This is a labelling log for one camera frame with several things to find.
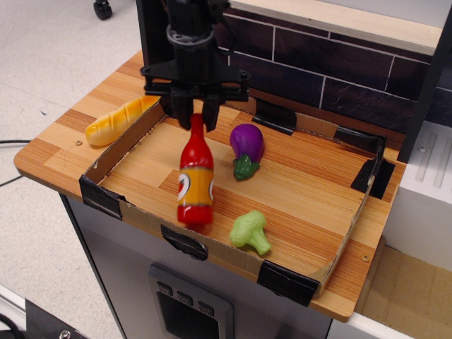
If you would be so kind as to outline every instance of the toy broccoli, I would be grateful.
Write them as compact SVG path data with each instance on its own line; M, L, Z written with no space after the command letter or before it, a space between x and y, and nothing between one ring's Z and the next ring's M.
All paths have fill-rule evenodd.
M271 245L263 233L266 217L258 210L238 217L229 235L234 246L242 247L245 244L252 245L260 256L270 250Z

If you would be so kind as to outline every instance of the toy bottle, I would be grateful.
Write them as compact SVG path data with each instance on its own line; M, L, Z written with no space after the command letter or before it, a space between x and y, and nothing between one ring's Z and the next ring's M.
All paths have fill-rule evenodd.
M193 114L191 137L181 155L177 219L187 225L212 222L213 158L204 140L202 114Z

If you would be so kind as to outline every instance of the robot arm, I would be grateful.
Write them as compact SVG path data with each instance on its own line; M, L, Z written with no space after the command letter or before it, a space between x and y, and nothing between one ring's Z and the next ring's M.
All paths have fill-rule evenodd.
M247 101L249 97L250 74L225 65L218 57L213 26L224 22L223 13L230 3L228 0L162 1L168 15L166 34L174 59L141 69L146 78L145 92L169 95L172 110L185 129L191 128L193 100L202 99L203 119L207 130L212 131L221 104L226 100ZM154 79L170 82L154 82Z

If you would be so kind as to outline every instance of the bottle label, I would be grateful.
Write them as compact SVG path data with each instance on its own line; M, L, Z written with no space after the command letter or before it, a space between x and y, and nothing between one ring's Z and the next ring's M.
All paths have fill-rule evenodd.
M179 174L179 206L212 206L213 170L185 167Z

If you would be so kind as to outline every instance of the caster wheel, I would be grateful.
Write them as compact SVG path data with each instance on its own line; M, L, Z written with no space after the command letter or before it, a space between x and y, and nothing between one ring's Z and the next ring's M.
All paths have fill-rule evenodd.
M108 19L110 16L112 16L112 7L110 7L110 4L108 1L103 1L101 4L98 2L93 3L94 6L94 12L96 12L97 17L100 20Z

